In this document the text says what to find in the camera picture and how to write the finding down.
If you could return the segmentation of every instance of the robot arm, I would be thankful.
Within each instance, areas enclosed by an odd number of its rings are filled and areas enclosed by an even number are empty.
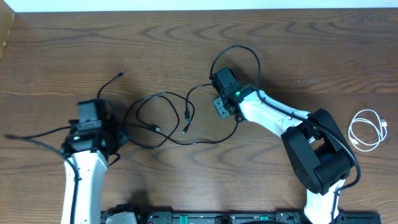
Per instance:
[[[307,218],[312,223],[330,223],[334,191],[344,184],[353,165],[335,140],[286,114],[294,113],[299,118],[321,124],[344,139],[331,115],[323,109],[314,113],[296,110],[260,90],[260,96],[268,102],[265,104],[259,98],[256,87],[242,86],[229,68],[213,74],[210,80],[220,94],[213,104],[222,119],[235,115],[236,119],[260,124],[282,139],[295,175],[307,189]],[[324,143],[314,150],[310,144],[322,139]],[[335,211],[334,216],[337,217],[338,210]]]
[[[65,161],[66,187],[61,223],[98,224],[101,223],[101,195],[108,157],[127,142],[127,135],[107,112],[104,100],[79,102],[78,109],[79,120],[70,121],[71,130],[62,144],[62,151],[78,169],[79,181],[76,189],[73,169]],[[72,222],[71,212],[75,215]]]

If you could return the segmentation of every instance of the coiled white cable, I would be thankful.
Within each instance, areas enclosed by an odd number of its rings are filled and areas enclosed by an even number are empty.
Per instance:
[[[368,120],[368,119],[356,118],[360,113],[365,112],[365,111],[373,112],[373,113],[376,115],[377,120],[379,121],[380,129],[378,129],[378,128],[376,127],[376,125],[374,125],[374,124],[373,124],[370,120]],[[378,137],[379,140],[378,140],[377,142],[375,142],[375,143],[372,143],[372,144],[368,144],[368,143],[363,142],[362,140],[360,140],[358,137],[355,136],[355,134],[354,134],[354,132],[353,132],[353,128],[352,128],[352,127],[353,127],[353,124],[354,124],[355,122],[363,122],[363,123],[367,123],[367,124],[370,124],[371,126],[373,126],[374,129],[375,129],[376,132],[377,132],[377,137]],[[351,141],[351,143],[353,143],[353,146],[354,146],[355,148],[357,148],[359,151],[362,151],[362,152],[369,152],[369,151],[372,151],[372,150],[375,149],[375,148],[379,145],[379,143],[380,143],[381,141],[383,141],[386,137],[387,137],[387,122],[386,122],[386,120],[383,119],[383,118],[380,119],[379,115],[378,115],[374,110],[370,110],[370,109],[361,110],[360,112],[356,113],[356,115],[354,116],[353,120],[351,121],[351,124],[349,124],[349,128],[348,128],[348,138],[349,138],[349,140]],[[366,150],[365,150],[365,149],[360,149],[360,148],[357,146],[357,145],[359,145],[359,143],[362,143],[362,144],[364,144],[365,146],[373,146],[373,147],[370,148],[370,149],[366,149]]]

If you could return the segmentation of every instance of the wooden table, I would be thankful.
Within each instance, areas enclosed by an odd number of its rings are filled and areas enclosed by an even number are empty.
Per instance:
[[[375,109],[389,135],[374,151],[355,150],[360,183],[343,191],[340,207],[377,211],[397,223],[398,208],[398,10],[271,10],[193,12],[78,12],[18,14],[0,61],[1,134],[34,134],[67,125],[76,103],[95,97],[121,70],[103,97],[118,116],[134,100],[162,90],[179,94],[208,83],[210,65],[229,45],[254,49],[262,62],[262,89],[301,110],[328,110],[345,134],[353,115]],[[256,63],[236,49],[216,69],[231,67],[244,84],[256,83]],[[174,137],[221,139],[234,126],[212,104],[216,91],[195,90],[197,115],[181,134],[184,102],[170,97],[181,116]],[[143,117],[163,132],[177,122],[162,100]],[[375,139],[368,126],[360,137]],[[67,132],[42,138],[59,147]],[[158,136],[136,131],[146,142]],[[59,223],[64,193],[63,161],[35,145],[1,139],[0,223]],[[293,173],[281,140],[244,122],[218,145],[149,150],[127,144],[109,168],[102,208],[135,202],[174,210],[267,211],[303,208],[305,189]],[[354,169],[348,180],[355,177]]]

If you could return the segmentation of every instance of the black cable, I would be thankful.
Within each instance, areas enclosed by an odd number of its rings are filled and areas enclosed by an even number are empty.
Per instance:
[[[317,128],[319,131],[325,133],[325,134],[326,134],[327,136],[329,136],[330,138],[333,138],[336,142],[338,142],[338,143],[343,147],[345,153],[347,153],[348,157],[350,158],[350,161],[354,164],[355,169],[356,169],[356,178],[355,178],[355,180],[352,181],[352,183],[350,183],[350,184],[347,184],[347,185],[344,185],[344,186],[342,186],[342,187],[337,188],[337,189],[335,190],[335,192],[334,192],[335,196],[334,196],[334,199],[333,199],[333,207],[332,207],[332,210],[331,210],[331,223],[334,224],[334,223],[335,223],[335,219],[334,219],[335,205],[336,205],[336,202],[337,202],[337,197],[338,197],[339,194],[340,194],[339,192],[340,192],[341,190],[344,190],[344,189],[347,189],[347,188],[350,188],[350,187],[356,185],[356,184],[359,182],[360,178],[361,178],[361,168],[360,168],[360,166],[359,166],[358,161],[356,160],[354,154],[353,154],[352,151],[350,150],[349,145],[344,144],[343,141],[342,141],[335,133],[333,133],[332,131],[330,131],[328,128],[326,128],[326,127],[324,127],[324,126],[322,126],[322,125],[320,125],[320,124],[316,124],[316,123],[314,123],[314,122],[312,122],[312,121],[309,121],[309,120],[307,120],[307,119],[305,119],[305,118],[298,117],[298,116],[296,116],[294,113],[286,112],[286,111],[284,111],[284,110],[282,110],[282,109],[280,109],[280,108],[278,108],[278,107],[272,105],[271,103],[267,102],[266,99],[263,98],[263,97],[261,96],[261,94],[260,94],[260,85],[261,85],[261,63],[260,63],[260,60],[259,60],[259,57],[257,56],[257,54],[256,54],[253,50],[251,50],[250,48],[248,48],[248,47],[246,47],[246,46],[243,46],[243,45],[232,45],[232,46],[229,46],[229,47],[227,47],[226,49],[224,49],[224,50],[215,58],[215,60],[213,61],[213,64],[211,65],[211,68],[210,68],[210,76],[212,76],[212,74],[213,74],[213,69],[214,69],[214,66],[215,66],[215,63],[217,62],[217,60],[218,60],[225,52],[227,52],[227,51],[230,50],[230,49],[236,48],[236,47],[242,48],[242,49],[246,49],[246,50],[250,51],[250,52],[253,54],[253,56],[256,58],[257,65],[258,65],[257,96],[259,97],[259,99],[261,100],[261,102],[265,103],[267,106],[270,106],[271,108],[273,108],[273,109],[275,109],[275,110],[277,110],[277,111],[279,111],[279,112],[281,112],[281,113],[283,113],[283,114],[286,114],[286,115],[288,115],[288,116],[290,116],[290,117],[292,117],[292,118],[295,118],[295,119],[298,119],[298,120],[300,120],[300,121],[303,121],[303,122],[306,123],[307,125],[312,126],[313,128]]]
[[[117,153],[117,152],[114,155],[116,155],[116,158],[110,164],[108,164],[108,167],[110,167],[111,165],[115,164],[121,158],[120,154]]]
[[[118,73],[115,77],[113,77],[109,82],[105,83],[105,85],[103,85],[103,86],[98,90],[97,99],[100,98],[100,94],[101,94],[102,90],[103,90],[109,83],[111,83],[113,80],[119,78],[119,77],[122,76],[122,75],[124,75],[124,71],[119,72],[119,73]]]
[[[147,97],[141,98],[141,99],[139,99],[139,100],[136,100],[133,104],[130,105],[130,107],[129,107],[129,108],[127,109],[127,111],[126,111],[126,114],[124,115],[124,119],[123,119],[123,123],[122,123],[123,129],[125,129],[126,126],[135,127],[135,128],[142,128],[142,129],[146,129],[146,130],[152,131],[152,132],[154,132],[154,133],[156,133],[156,134],[159,134],[159,135],[163,136],[165,139],[164,139],[161,143],[159,143],[158,145],[156,145],[156,146],[149,146],[149,145],[141,144],[141,143],[137,142],[136,140],[134,140],[134,139],[130,136],[129,141],[130,141],[131,143],[134,143],[134,144],[136,144],[136,145],[138,145],[138,146],[140,146],[140,147],[146,148],[146,149],[157,149],[158,147],[160,147],[161,145],[163,145],[163,143],[166,142],[167,140],[170,140],[170,141],[174,142],[175,144],[179,144],[179,145],[183,145],[183,146],[189,146],[189,145],[193,145],[193,144],[202,144],[202,143],[203,143],[203,144],[204,144],[204,143],[205,143],[205,144],[218,144],[218,143],[221,143],[221,142],[223,142],[223,141],[229,139],[229,138],[235,133],[236,129],[238,128],[238,123],[239,123],[239,122],[236,123],[236,126],[235,126],[233,132],[232,132],[230,135],[228,135],[226,138],[223,138],[222,140],[218,140],[218,141],[206,140],[206,141],[196,141],[196,142],[187,142],[187,143],[185,143],[185,142],[180,142],[180,141],[178,141],[178,140],[175,140],[175,139],[171,138],[171,135],[173,135],[173,133],[175,132],[175,130],[178,128],[178,126],[179,126],[179,124],[180,124],[180,116],[178,115],[178,112],[177,112],[177,110],[175,109],[173,103],[172,103],[167,97],[162,96],[163,94],[166,94],[166,93],[171,94],[171,95],[175,95],[175,96],[177,96],[177,97],[179,97],[179,98],[185,100],[187,103],[189,103],[189,104],[192,106],[192,116],[195,114],[195,106],[193,105],[193,103],[192,103],[191,101],[189,101],[188,99],[184,98],[183,96],[180,96],[180,95],[178,95],[178,94],[176,94],[176,93],[169,92],[169,91],[163,91],[163,92],[156,93],[156,94],[154,94],[154,95],[147,96]],[[155,126],[154,124],[148,124],[147,122],[141,120],[141,119],[138,117],[139,110],[144,106],[144,104],[147,103],[149,100],[151,100],[151,99],[153,99],[153,98],[157,98],[157,97],[161,97],[161,98],[167,100],[167,102],[168,102],[168,103],[170,104],[170,106],[173,108],[174,113],[175,113],[175,115],[176,115],[176,117],[177,117],[177,125],[174,127],[174,129],[172,130],[172,132],[171,132],[169,135],[166,135],[166,134],[163,134],[163,133],[161,133],[161,132],[159,132],[159,131],[156,131],[156,128],[158,128],[157,126]],[[140,124],[129,124],[129,123],[127,123],[126,120],[127,120],[128,114],[129,114],[130,111],[133,109],[133,107],[134,107],[137,103],[139,103],[139,102],[141,102],[141,101],[144,101],[144,102],[138,107],[138,109],[137,109],[137,111],[136,111],[136,118],[137,118],[137,120],[138,120],[140,123],[142,123],[143,125],[140,125]]]
[[[41,133],[41,134],[35,134],[35,135],[32,135],[32,136],[18,136],[18,139],[19,138],[21,138],[21,139],[22,138],[23,139],[38,138],[38,137],[42,137],[42,136],[45,136],[45,135],[48,135],[48,134],[52,134],[52,133],[55,133],[57,131],[61,131],[61,130],[64,130],[64,129],[69,129],[69,128],[70,128],[70,126],[66,126],[66,127],[57,128],[57,129],[54,129],[54,130],[51,130],[51,131],[47,131],[47,132],[44,132],[44,133]],[[9,138],[9,139],[13,139],[14,137],[16,138],[16,136],[13,136],[11,134],[6,134],[4,137],[5,138]]]
[[[191,92],[193,90],[196,90],[198,88],[204,87],[204,86],[210,86],[211,83],[207,83],[207,84],[202,84],[202,85],[197,85],[195,87],[193,87],[188,93],[187,93],[187,97],[185,100],[185,119],[187,120],[187,125],[185,126],[185,128],[182,131],[182,134],[185,134],[188,131],[189,126],[191,125],[192,119],[193,119],[193,115],[195,114],[195,111],[192,112],[192,117],[189,114],[189,109],[188,109],[188,98],[189,98],[189,94],[191,94]]]
[[[229,134],[227,137],[221,139],[221,140],[218,140],[218,141],[203,140],[203,141],[197,141],[197,142],[184,143],[184,142],[180,142],[178,140],[172,139],[171,137],[169,137],[169,136],[167,136],[167,135],[165,135],[165,134],[163,134],[161,132],[158,132],[156,130],[153,130],[151,128],[148,128],[146,126],[143,126],[143,125],[140,125],[140,124],[125,123],[125,125],[127,125],[127,126],[131,126],[131,127],[135,127],[135,128],[142,128],[142,129],[146,129],[146,130],[152,131],[152,132],[154,132],[156,134],[159,134],[159,135],[163,136],[164,138],[166,138],[166,140],[170,140],[171,142],[174,142],[175,144],[178,144],[178,145],[181,145],[181,146],[190,146],[190,145],[193,145],[193,144],[218,144],[218,143],[221,143],[221,142],[229,139],[235,133],[236,129],[238,128],[238,124],[239,124],[239,121],[236,122],[235,128],[233,129],[232,133]],[[145,146],[145,145],[142,146],[142,144],[140,144],[138,142],[135,142],[134,140],[130,139],[129,141],[131,143],[137,144],[138,146],[141,146],[141,147],[144,147],[144,148],[147,148],[147,149],[153,149],[153,147],[150,147],[150,146]]]
[[[66,161],[70,165],[70,167],[73,170],[73,173],[75,174],[75,188],[73,189],[72,208],[71,208],[71,212],[70,212],[70,223],[71,224],[75,224],[77,190],[78,190],[78,184],[79,184],[79,180],[80,180],[79,172],[78,172],[78,169],[76,168],[76,166],[74,164],[72,164],[68,160],[68,158],[65,155],[63,155],[59,150],[56,150],[54,147],[49,146],[46,143],[43,143],[43,142],[40,142],[40,141],[36,141],[34,139],[30,139],[30,138],[26,138],[26,137],[14,136],[14,135],[11,135],[11,134],[6,135],[5,138],[22,140],[22,141],[26,141],[26,142],[30,142],[30,143],[36,144],[38,146],[42,146],[45,149],[48,149],[49,151],[56,153],[58,156],[60,156],[64,161]]]

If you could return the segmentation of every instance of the black mounting base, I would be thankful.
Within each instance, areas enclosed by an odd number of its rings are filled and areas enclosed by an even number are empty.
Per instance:
[[[118,205],[111,213],[101,214],[101,224],[120,212],[134,212],[138,224],[244,224],[248,222],[274,221],[274,223],[312,224],[303,211],[279,210],[267,213],[184,213],[184,212],[144,212],[131,204]],[[372,212],[339,212],[336,224],[381,224],[380,214]]]

